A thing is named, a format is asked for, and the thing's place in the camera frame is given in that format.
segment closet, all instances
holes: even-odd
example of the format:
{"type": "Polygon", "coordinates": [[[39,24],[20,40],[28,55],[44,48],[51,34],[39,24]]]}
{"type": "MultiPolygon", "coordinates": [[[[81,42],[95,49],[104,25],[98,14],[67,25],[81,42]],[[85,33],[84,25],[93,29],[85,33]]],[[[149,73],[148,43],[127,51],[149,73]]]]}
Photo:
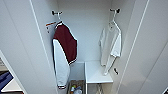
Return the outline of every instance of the closet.
{"type": "MultiPolygon", "coordinates": [[[[120,9],[115,22],[121,29],[121,57],[109,70],[113,82],[102,83],[102,90],[161,94],[168,87],[167,5],[167,0],[1,0],[0,50],[25,94],[66,94],[56,83],[52,40],[59,19],[52,11],[62,12],[62,22],[77,39],[69,82],[86,80],[85,63],[100,61],[101,32],[113,19],[110,9],[120,9]]],[[[96,84],[88,84],[87,94],[96,93],[96,84]]]]}

